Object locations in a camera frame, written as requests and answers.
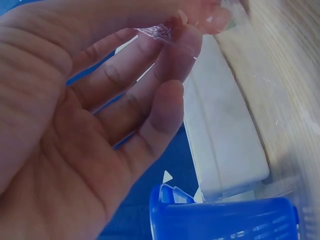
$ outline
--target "clear plastic wrap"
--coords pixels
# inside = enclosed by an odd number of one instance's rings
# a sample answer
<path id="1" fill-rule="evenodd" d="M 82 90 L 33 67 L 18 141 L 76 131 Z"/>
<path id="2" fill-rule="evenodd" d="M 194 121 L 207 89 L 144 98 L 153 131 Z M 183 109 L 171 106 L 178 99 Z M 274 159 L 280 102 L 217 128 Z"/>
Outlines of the clear plastic wrap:
<path id="1" fill-rule="evenodd" d="M 168 21 L 138 30 L 154 39 L 171 43 L 175 29 L 190 24 L 203 34 L 216 35 L 235 26 L 232 13 L 221 0 L 184 0 L 181 9 Z"/>

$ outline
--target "wood grain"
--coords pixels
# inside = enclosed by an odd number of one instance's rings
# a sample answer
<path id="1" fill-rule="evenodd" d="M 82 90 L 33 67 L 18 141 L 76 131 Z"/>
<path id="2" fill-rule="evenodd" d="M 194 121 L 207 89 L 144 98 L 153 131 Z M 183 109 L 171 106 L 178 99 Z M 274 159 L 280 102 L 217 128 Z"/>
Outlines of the wood grain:
<path id="1" fill-rule="evenodd" d="M 298 207 L 302 240 L 320 236 L 320 2 L 226 0 L 237 26 L 216 38 L 246 98 L 271 175 L 258 198 Z"/>

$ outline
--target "blue plastic basket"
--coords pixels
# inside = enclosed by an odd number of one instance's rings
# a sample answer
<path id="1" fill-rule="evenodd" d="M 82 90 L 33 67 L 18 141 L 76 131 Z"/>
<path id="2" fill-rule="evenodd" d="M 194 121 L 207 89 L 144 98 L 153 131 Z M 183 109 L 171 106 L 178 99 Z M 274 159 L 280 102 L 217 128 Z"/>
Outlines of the blue plastic basket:
<path id="1" fill-rule="evenodd" d="M 153 189 L 154 240 L 298 240 L 296 208 L 286 198 L 195 203 L 177 187 Z"/>

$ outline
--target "white plastic container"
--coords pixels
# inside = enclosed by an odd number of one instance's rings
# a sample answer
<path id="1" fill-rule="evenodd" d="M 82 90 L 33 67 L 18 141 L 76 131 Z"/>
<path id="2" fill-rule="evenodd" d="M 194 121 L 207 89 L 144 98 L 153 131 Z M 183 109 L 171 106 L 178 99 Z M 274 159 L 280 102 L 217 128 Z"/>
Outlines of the white plastic container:
<path id="1" fill-rule="evenodd" d="M 245 100 L 211 35 L 184 84 L 184 123 L 204 201 L 252 190 L 269 175 Z"/>

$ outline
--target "skin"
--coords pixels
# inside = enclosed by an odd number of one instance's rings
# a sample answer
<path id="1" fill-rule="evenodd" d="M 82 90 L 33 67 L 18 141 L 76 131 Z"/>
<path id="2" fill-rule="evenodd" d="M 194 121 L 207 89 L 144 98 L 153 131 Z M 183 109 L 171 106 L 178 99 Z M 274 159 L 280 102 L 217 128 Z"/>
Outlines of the skin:
<path id="1" fill-rule="evenodd" d="M 96 238 L 163 153 L 183 121 L 182 82 L 202 44 L 195 27 L 177 28 L 174 44 L 141 34 L 89 76 L 66 81 L 179 4 L 47 0 L 0 17 L 1 239 Z"/>

